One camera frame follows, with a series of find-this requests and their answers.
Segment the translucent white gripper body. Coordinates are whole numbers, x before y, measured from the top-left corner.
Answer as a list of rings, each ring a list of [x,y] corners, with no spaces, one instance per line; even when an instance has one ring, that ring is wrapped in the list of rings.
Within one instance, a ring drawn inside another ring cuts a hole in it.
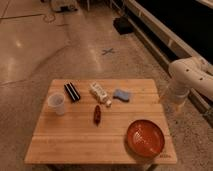
[[[175,80],[171,80],[160,95],[159,102],[168,105],[175,115],[179,115],[189,95],[189,88]]]

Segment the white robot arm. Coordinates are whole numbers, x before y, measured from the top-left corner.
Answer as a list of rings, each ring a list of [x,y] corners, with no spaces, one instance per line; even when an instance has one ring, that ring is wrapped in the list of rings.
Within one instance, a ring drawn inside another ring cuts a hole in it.
[[[208,74],[211,67],[201,56],[171,62],[168,66],[171,80],[160,96],[160,101],[170,103],[175,111],[180,112],[191,89],[213,101],[213,75]]]

